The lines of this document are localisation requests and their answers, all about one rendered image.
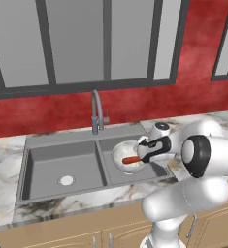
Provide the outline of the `white sink drain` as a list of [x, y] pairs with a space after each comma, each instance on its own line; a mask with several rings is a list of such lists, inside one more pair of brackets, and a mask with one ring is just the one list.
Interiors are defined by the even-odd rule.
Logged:
[[64, 175], [58, 179], [58, 183], [61, 186], [72, 186], [76, 182], [76, 179], [72, 175]]

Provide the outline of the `orange carrot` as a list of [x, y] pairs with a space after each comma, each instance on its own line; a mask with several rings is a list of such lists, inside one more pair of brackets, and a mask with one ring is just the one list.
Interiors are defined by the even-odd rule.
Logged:
[[139, 161], [140, 161], [140, 158], [138, 156], [125, 157], [122, 159], [122, 163], [124, 165], [138, 163]]

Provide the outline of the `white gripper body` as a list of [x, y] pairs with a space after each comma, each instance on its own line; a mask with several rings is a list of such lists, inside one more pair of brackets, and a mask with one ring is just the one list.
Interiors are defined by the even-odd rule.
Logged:
[[139, 156], [140, 159], [149, 159], [150, 158], [150, 148], [148, 147], [148, 145], [142, 145], [142, 142], [148, 143], [148, 137], [147, 136], [141, 136], [138, 139], [138, 146], [137, 146], [137, 154]]

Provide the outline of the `white marbled bowl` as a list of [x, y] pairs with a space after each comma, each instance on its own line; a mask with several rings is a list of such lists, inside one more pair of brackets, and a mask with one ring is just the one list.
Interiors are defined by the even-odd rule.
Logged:
[[135, 140], [127, 140], [117, 144], [112, 151], [114, 165], [127, 174], [141, 171], [145, 167], [142, 161], [130, 164], [124, 164], [122, 162], [124, 158], [136, 157], [138, 155], [137, 149], [138, 143]]

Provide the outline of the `grey arched faucet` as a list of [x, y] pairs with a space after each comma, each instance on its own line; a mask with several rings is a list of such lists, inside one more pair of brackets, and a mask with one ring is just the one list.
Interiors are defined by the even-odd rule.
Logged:
[[97, 90], [92, 91], [91, 104], [92, 104], [92, 116], [91, 116], [92, 134], [97, 135], [98, 131], [104, 130], [104, 115], [102, 110], [102, 103]]

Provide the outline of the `grey double basin sink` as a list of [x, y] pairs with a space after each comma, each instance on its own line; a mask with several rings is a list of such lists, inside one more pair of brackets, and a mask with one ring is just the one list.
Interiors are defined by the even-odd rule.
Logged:
[[[145, 133], [141, 124], [134, 124], [107, 128], [97, 135], [88, 130], [27, 138], [16, 204], [171, 178], [173, 173], [166, 162], [147, 164], [131, 175], [114, 165], [114, 147], [123, 141], [138, 140]], [[58, 179], [64, 175], [74, 176], [76, 182], [61, 186]]]

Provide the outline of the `large grey framed window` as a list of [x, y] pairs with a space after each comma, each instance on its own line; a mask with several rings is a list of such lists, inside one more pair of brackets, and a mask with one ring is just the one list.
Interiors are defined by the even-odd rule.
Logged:
[[0, 99], [176, 81], [189, 0], [0, 0]]

